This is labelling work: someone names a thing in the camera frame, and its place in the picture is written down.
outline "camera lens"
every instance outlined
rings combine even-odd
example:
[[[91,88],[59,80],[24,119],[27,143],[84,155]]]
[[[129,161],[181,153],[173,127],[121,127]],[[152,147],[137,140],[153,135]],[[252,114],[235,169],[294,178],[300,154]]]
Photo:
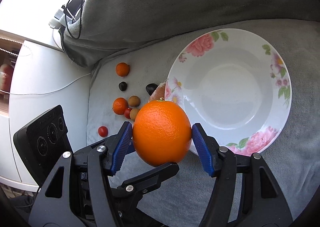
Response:
[[[48,127],[48,137],[52,144],[55,144],[58,139],[58,132],[53,123],[51,123],[51,125]]]
[[[60,129],[61,131],[63,131],[64,122],[63,122],[63,119],[62,119],[61,117],[58,119],[58,126],[59,126],[59,129]]]
[[[47,142],[43,137],[39,137],[37,141],[38,151],[42,156],[45,156],[48,151]]]

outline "camera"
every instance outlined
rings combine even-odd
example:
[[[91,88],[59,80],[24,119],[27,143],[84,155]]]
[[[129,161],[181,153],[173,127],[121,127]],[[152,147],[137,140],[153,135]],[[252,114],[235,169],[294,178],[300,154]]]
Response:
[[[27,170],[39,186],[65,151],[72,151],[61,105],[29,122],[13,136]]]

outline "screw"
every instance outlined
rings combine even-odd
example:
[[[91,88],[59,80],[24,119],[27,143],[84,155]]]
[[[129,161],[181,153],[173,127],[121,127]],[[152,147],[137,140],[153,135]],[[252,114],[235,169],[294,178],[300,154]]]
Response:
[[[127,190],[127,192],[131,192],[133,190],[133,186],[129,185],[125,189]]]
[[[97,151],[98,152],[103,152],[103,151],[105,151],[106,150],[106,146],[98,146],[97,147]]]
[[[62,157],[64,157],[64,158],[68,158],[68,157],[70,157],[71,156],[71,152],[70,151],[66,151],[66,152],[64,152],[63,154],[62,154]]]
[[[228,148],[227,148],[227,147],[224,147],[224,146],[221,146],[221,147],[219,147],[219,150],[220,150],[221,152],[227,152],[227,151],[228,151]]]
[[[253,153],[253,157],[255,159],[261,159],[261,155],[259,153]]]

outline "fleece blanket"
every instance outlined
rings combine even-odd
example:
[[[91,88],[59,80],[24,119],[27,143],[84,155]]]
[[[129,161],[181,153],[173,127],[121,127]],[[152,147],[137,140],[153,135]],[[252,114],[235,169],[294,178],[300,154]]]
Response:
[[[320,23],[289,19],[251,20],[207,28],[175,36],[152,46],[118,56],[106,62],[97,74],[89,98],[87,144],[101,138],[97,129],[106,125],[116,134],[123,116],[113,113],[117,97],[137,95],[140,107],[148,101],[145,86],[163,82],[172,63],[193,39],[210,30],[239,28],[251,31],[272,44],[284,59],[292,82],[292,105],[287,123],[262,155],[275,175],[287,199],[293,218],[310,201],[320,184]],[[130,73],[121,78],[115,73],[119,62],[130,65]],[[120,92],[118,84],[128,89]],[[178,174],[163,182],[161,188],[144,195],[138,208],[170,227],[198,226],[207,207],[214,179],[202,169],[195,154],[189,152],[179,163]],[[109,179],[116,187],[125,179],[150,170],[134,152],[125,157],[122,168]],[[236,183],[230,220],[236,218],[241,191],[241,176]]]
[[[178,34],[237,21],[274,18],[320,21],[320,3],[318,0],[86,0],[80,39],[71,38],[65,30],[62,46],[70,59],[87,67],[104,57],[128,53]],[[69,26],[74,36],[78,35],[79,23],[78,20]]]

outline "white plate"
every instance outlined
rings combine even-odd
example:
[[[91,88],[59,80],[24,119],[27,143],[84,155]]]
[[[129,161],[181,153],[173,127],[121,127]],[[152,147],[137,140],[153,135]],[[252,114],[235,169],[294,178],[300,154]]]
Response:
[[[165,100],[236,154],[262,152],[280,134],[291,82],[278,52],[249,31],[223,29],[188,44],[173,63]],[[190,150],[197,154],[194,144]]]

